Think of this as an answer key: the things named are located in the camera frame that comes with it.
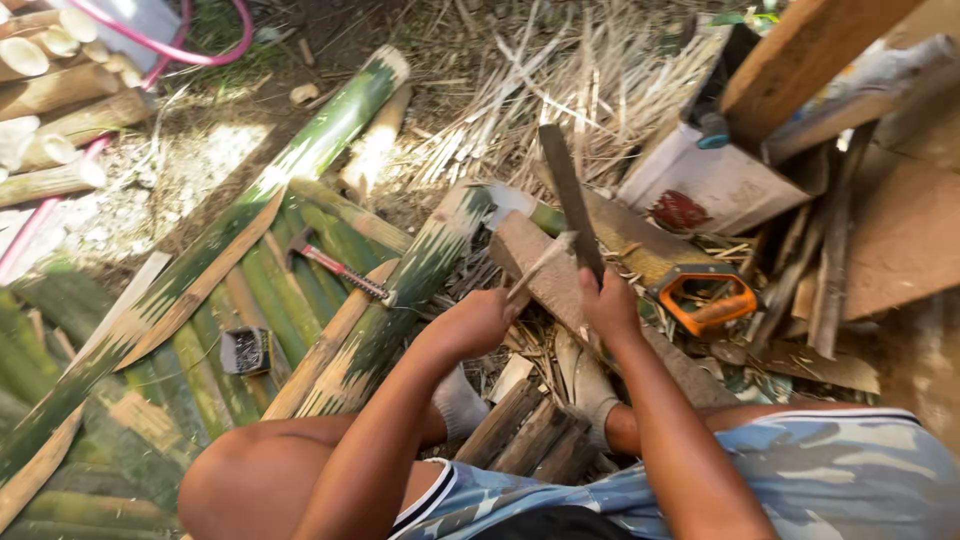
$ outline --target hammer head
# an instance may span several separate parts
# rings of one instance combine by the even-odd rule
[[[291,270],[293,267],[294,253],[302,255],[303,249],[307,246],[306,239],[310,237],[310,234],[313,234],[313,227],[304,227],[300,233],[290,238],[283,258],[283,264],[287,267],[287,270]]]

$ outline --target camouflage shorts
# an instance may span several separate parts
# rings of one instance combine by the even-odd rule
[[[960,471],[909,412],[791,411],[716,433],[780,538],[940,539],[960,531]],[[670,538],[643,464],[562,486],[447,462],[394,538],[470,538],[518,512],[574,504],[638,538]]]

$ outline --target person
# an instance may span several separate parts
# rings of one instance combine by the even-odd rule
[[[416,460],[487,412],[457,366],[495,350],[517,310],[503,289],[473,291],[423,330],[359,414],[217,439],[183,479],[184,526],[195,540],[955,537],[957,466],[912,414],[836,403],[694,410],[644,340],[631,287],[612,272],[602,291],[587,270],[580,281],[633,406],[596,384],[576,406],[598,446],[637,465],[561,486]],[[590,362],[578,375],[599,369]]]

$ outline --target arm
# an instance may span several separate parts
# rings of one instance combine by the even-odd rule
[[[777,538],[759,502],[640,333],[633,290],[581,270],[584,312],[616,357],[633,401],[647,478],[680,539]]]
[[[517,314],[506,298],[505,289],[471,292],[420,333],[330,455],[294,540],[387,537],[430,398],[458,361],[503,341]]]

